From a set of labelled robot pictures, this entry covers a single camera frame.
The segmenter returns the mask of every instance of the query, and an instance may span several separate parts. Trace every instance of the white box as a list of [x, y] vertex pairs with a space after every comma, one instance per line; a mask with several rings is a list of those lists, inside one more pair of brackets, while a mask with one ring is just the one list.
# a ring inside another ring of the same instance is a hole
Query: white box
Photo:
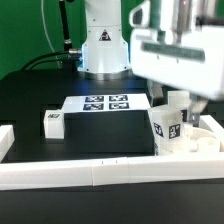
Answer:
[[168, 105], [148, 109], [154, 136], [165, 140], [182, 137], [183, 121], [181, 111]]
[[46, 138], [64, 139], [64, 113], [60, 110], [46, 110], [44, 131]]

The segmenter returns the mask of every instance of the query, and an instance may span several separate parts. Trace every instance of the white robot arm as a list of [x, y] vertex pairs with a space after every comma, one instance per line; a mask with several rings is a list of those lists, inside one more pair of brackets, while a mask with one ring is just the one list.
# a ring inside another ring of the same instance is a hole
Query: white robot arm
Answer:
[[116, 79], [130, 69], [128, 44], [122, 37], [121, 0], [85, 0], [87, 39], [82, 46], [88, 78]]
[[215, 6], [215, 0], [145, 0], [130, 13], [134, 74], [203, 97], [195, 100], [197, 112], [206, 99], [224, 99], [224, 29], [213, 19]]

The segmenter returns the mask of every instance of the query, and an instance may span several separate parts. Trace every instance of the small white cube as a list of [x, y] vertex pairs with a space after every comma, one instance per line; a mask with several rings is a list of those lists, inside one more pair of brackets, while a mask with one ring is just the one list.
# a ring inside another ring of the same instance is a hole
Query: small white cube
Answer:
[[0, 126], [0, 162], [15, 141], [12, 125]]
[[64, 113], [60, 110], [46, 110], [44, 131], [46, 138], [64, 139]]

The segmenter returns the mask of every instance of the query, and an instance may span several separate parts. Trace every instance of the white plastic border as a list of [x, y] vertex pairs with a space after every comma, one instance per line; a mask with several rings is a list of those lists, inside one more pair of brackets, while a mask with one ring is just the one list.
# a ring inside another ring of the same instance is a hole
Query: white plastic border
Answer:
[[0, 126], [0, 162], [5, 157], [6, 153], [12, 146], [15, 140], [13, 126], [2, 125]]
[[[217, 134], [224, 151], [224, 129], [211, 116], [201, 116], [200, 127]], [[224, 152], [0, 164], [0, 190], [212, 178], [224, 178]]]

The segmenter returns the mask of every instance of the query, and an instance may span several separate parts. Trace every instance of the green wall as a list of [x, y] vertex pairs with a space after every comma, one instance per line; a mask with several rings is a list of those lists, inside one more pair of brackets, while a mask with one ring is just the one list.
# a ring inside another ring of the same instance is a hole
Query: green wall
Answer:
[[217, 1], [216, 14], [218, 17], [224, 17], [224, 0]]
[[[143, 0], [121, 0], [123, 37], [129, 41], [131, 27], [128, 15]], [[84, 1], [66, 3], [73, 46], [80, 48], [86, 38]], [[58, 0], [45, 0], [45, 19], [48, 33], [56, 51], [63, 50]], [[2, 1], [0, 10], [0, 79], [20, 69], [31, 59], [51, 53], [41, 16], [41, 0]]]

